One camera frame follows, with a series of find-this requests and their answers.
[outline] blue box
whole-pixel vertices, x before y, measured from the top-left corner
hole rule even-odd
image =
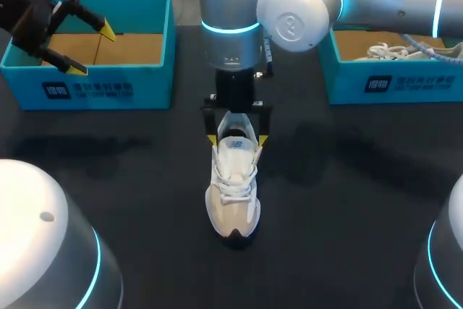
[[[463,66],[431,59],[345,62],[333,31],[318,56],[331,104],[463,101]]]
[[[168,109],[176,44],[171,0],[80,0],[102,14],[116,34],[163,34],[160,64],[90,65],[88,76],[41,66],[11,42],[0,69],[23,110]],[[69,16],[57,33],[95,33]]]

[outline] new balance logo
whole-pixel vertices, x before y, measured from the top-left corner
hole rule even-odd
[[[232,141],[228,147],[229,148],[241,148],[242,146],[243,146],[242,141]]]

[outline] shoelace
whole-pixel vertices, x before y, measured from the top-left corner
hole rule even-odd
[[[382,44],[381,46],[379,45],[371,46],[368,49],[368,56],[370,58],[392,60],[392,59],[404,59],[406,56],[410,56],[407,48],[403,46],[388,47],[386,43],[381,43],[381,44]]]
[[[257,166],[254,166],[252,173],[243,182],[233,182],[221,176],[217,166],[215,170],[218,178],[218,187],[220,188],[220,197],[224,203],[246,202],[251,200],[251,182],[258,173]]]

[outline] shoe tongue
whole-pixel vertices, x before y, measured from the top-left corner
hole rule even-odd
[[[218,144],[218,170],[224,179],[242,182],[253,170],[255,144],[245,137],[225,137]]]

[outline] logo on box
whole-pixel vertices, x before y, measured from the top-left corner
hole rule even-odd
[[[365,93],[383,93],[389,89],[392,76],[370,76],[365,86]]]
[[[42,87],[48,99],[70,99],[71,95],[64,82],[43,82]]]

